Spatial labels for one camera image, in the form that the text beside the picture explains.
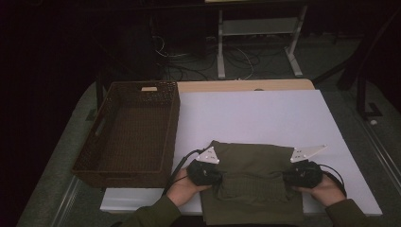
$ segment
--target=green sleeve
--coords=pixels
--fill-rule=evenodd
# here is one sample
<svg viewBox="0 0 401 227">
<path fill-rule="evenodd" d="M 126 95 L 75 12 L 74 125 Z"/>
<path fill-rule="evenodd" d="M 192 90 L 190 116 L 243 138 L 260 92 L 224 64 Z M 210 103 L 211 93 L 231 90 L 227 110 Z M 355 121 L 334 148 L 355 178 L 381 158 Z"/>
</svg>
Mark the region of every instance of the green sleeve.
<svg viewBox="0 0 401 227">
<path fill-rule="evenodd" d="M 336 227 L 378 227 L 378 223 L 360 210 L 353 200 L 345 200 L 326 208 L 327 215 Z"/>
<path fill-rule="evenodd" d="M 170 226 L 180 215 L 177 206 L 167 196 L 162 196 L 153 205 L 136 210 L 121 227 Z"/>
</svg>

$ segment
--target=green towel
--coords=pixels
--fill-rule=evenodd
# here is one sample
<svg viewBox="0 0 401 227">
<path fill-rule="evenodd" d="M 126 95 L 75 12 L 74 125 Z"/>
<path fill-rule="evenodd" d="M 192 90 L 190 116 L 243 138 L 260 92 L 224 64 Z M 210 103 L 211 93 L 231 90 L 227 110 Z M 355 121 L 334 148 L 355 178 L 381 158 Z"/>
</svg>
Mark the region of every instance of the green towel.
<svg viewBox="0 0 401 227">
<path fill-rule="evenodd" d="M 294 148 L 213 141 L 220 184 L 200 193 L 203 218 L 218 224 L 300 224 L 302 194 L 284 184 Z"/>
</svg>

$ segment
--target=wicker basket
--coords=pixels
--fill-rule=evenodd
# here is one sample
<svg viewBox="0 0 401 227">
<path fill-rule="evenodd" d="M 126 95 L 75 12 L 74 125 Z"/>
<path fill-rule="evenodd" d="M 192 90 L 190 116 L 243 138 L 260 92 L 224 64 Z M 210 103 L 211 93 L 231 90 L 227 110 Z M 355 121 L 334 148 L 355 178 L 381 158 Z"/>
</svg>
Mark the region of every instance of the wicker basket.
<svg viewBox="0 0 401 227">
<path fill-rule="evenodd" d="M 165 187 L 180 112 L 176 82 L 115 82 L 72 172 L 92 187 Z"/>
</svg>

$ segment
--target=white table surface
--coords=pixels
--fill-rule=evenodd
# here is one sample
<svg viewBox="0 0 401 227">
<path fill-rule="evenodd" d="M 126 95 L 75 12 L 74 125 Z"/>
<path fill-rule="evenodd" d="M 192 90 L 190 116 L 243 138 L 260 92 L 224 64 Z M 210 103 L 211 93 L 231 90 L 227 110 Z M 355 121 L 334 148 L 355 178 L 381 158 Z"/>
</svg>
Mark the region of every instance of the white table surface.
<svg viewBox="0 0 401 227">
<path fill-rule="evenodd" d="M 222 143 L 273 144 L 284 147 L 328 148 L 310 160 L 335 168 L 345 181 L 348 198 L 367 215 L 381 215 L 377 202 L 361 175 L 322 94 L 318 90 L 180 93 L 181 109 L 173 168 L 188 152 Z M 131 212 L 152 205 L 163 189 L 108 188 L 100 209 Z M 201 215 L 199 195 L 180 208 Z M 324 213 L 304 194 L 304 213 Z"/>
</svg>

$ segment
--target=human hand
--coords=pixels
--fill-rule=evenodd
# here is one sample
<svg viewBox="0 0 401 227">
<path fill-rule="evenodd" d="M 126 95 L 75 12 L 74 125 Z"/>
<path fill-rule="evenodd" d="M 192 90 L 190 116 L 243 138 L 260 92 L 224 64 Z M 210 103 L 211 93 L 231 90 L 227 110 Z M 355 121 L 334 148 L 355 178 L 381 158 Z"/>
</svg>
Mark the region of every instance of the human hand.
<svg viewBox="0 0 401 227">
<path fill-rule="evenodd" d="M 313 188 L 292 187 L 296 191 L 307 192 L 323 206 L 330 206 L 339 201 L 346 200 L 336 183 L 323 174 L 322 181 Z"/>
<path fill-rule="evenodd" d="M 192 183 L 187 177 L 186 168 L 180 169 L 174 181 L 176 182 L 171 185 L 166 195 L 177 207 L 189 202 L 198 192 L 211 187 L 211 185 L 196 186 Z"/>
</svg>

